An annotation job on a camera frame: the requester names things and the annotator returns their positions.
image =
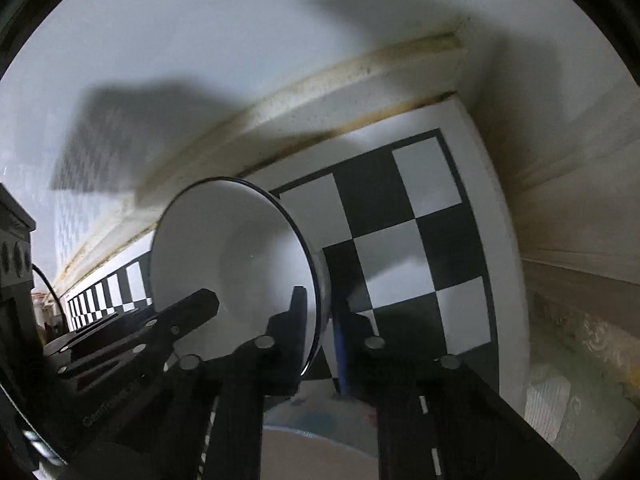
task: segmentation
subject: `black square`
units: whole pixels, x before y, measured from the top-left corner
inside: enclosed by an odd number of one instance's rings
[[[336,164],[332,173],[354,238],[414,218],[391,149]]]
[[[98,312],[100,310],[100,303],[98,302],[98,294],[95,291],[95,287],[92,286],[89,289],[89,294],[91,294],[94,297],[94,307],[95,307],[95,311]]]
[[[371,300],[353,240],[323,250],[331,279],[332,302],[347,301],[352,312],[370,310]]]
[[[412,358],[435,359],[447,354],[435,293],[373,311],[385,348]]]
[[[500,393],[500,371],[498,368],[498,345],[496,342],[477,346],[459,355],[462,362],[480,378]]]
[[[311,366],[302,376],[303,381],[317,381],[319,379],[331,379],[331,370],[324,356],[324,349],[320,347],[318,354],[311,362]]]
[[[142,274],[142,284],[145,287],[145,294],[148,298],[151,298],[151,279],[149,278],[151,251],[142,254],[138,258],[138,262],[140,263],[140,274]]]
[[[436,290],[484,276],[484,251],[469,204],[448,207],[416,222]]]
[[[129,275],[127,274],[127,266],[120,267],[116,274],[118,275],[118,286],[120,287],[120,297],[122,303],[132,303],[131,291],[129,289]]]
[[[109,290],[109,282],[107,278],[100,281],[102,283],[102,293],[104,294],[104,303],[107,304],[107,308],[113,307],[113,300],[111,299],[111,291]]]

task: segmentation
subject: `white bowl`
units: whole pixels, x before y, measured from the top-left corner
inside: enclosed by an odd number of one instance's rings
[[[158,312],[201,288],[220,300],[215,317],[175,343],[178,356],[230,354],[289,309],[297,285],[307,293],[303,371],[318,351],[329,313],[324,258],[280,202],[253,184],[213,178],[181,192],[156,229],[150,280]]]

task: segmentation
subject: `white square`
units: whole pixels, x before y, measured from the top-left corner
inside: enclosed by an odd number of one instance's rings
[[[421,140],[393,153],[416,218],[460,203],[458,186],[438,139]]]
[[[365,310],[363,312],[359,312],[358,314],[369,319],[369,324],[371,325],[371,329],[373,330],[374,335],[380,335],[380,332],[378,331],[378,324],[376,323],[376,316],[374,316],[373,310]]]
[[[109,285],[111,304],[113,306],[120,306],[122,304],[122,297],[120,295],[120,282],[118,281],[118,275],[112,274],[109,276],[107,278],[107,285]]]
[[[437,292],[447,352],[462,354],[491,341],[482,278]]]
[[[145,284],[142,282],[142,272],[140,271],[140,264],[138,262],[127,267],[127,279],[129,280],[131,300],[146,300]]]
[[[98,307],[100,310],[107,309],[107,301],[104,299],[104,291],[102,290],[102,284],[95,284],[95,295],[98,296]]]
[[[89,312],[95,312],[94,295],[91,292],[91,289],[86,291],[85,294],[86,294],[86,304],[89,306]]]
[[[285,191],[280,201],[316,249],[351,240],[351,229],[332,174]]]
[[[415,220],[354,239],[373,308],[434,291]]]
[[[86,304],[84,303],[84,294],[80,294],[78,298],[80,298],[80,308],[82,310],[82,313],[86,314]]]

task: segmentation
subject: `black cable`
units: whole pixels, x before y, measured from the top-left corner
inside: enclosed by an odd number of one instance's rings
[[[62,308],[62,303],[60,303],[60,298],[56,294],[56,291],[53,290],[53,287],[49,283],[49,280],[47,279],[47,277],[44,275],[44,272],[42,272],[40,270],[40,268],[36,264],[31,264],[31,269],[35,270],[36,274],[38,276],[40,276],[42,281],[44,282],[44,284],[47,285],[47,288],[49,289],[49,292],[53,296],[53,299],[56,300],[56,304],[58,305],[58,308],[60,309],[60,314],[62,315],[62,322],[65,324],[65,332],[69,332],[69,325],[66,322],[65,310]]]

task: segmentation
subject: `white wall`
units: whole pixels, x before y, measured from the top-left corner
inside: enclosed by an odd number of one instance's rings
[[[569,0],[512,19],[472,115],[522,257],[640,284],[640,89]]]
[[[256,99],[454,30],[502,174],[625,76],[570,0],[64,0],[0,81],[0,175],[38,222],[34,260],[62,270],[152,160]]]

